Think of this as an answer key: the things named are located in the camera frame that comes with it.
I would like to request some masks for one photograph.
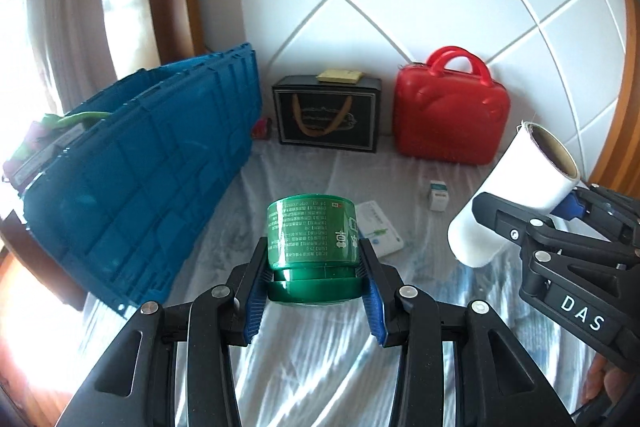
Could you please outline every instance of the human hand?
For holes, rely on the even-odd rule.
[[[596,353],[582,385],[580,400],[586,403],[596,398],[604,387],[609,399],[615,404],[622,398],[632,380],[633,375],[625,373],[601,354]]]

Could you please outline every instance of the black gift box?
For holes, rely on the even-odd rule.
[[[380,119],[379,78],[357,84],[285,76],[273,86],[280,142],[375,152]]]

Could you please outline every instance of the yellow sticky note pad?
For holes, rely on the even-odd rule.
[[[357,84],[362,78],[361,71],[354,70],[325,70],[316,78],[319,82],[340,82],[342,84]]]

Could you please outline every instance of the small white box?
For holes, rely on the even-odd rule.
[[[375,201],[357,204],[356,220],[360,235],[370,240],[377,257],[388,255],[404,247],[402,237],[398,235]]]
[[[443,181],[431,180],[431,190],[429,193],[431,200],[431,210],[444,212],[449,204],[449,191],[447,184]]]

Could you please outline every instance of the brown ribbon handle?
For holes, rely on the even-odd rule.
[[[309,127],[307,127],[305,123],[302,121],[302,110],[300,109],[300,100],[298,99],[298,95],[294,93],[293,102],[292,102],[293,118],[296,119],[296,123],[298,124],[300,131],[302,131],[307,136],[310,136],[312,138],[326,136],[329,133],[338,129],[338,127],[342,123],[342,120],[344,120],[344,117],[347,116],[347,113],[351,110],[352,102],[353,102],[353,98],[351,97],[351,95],[347,96],[347,98],[344,100],[344,103],[342,104],[342,109],[338,112],[337,115],[335,115],[334,120],[332,121],[332,123],[329,124],[329,126],[327,126],[326,129],[323,129],[323,130],[309,129]]]

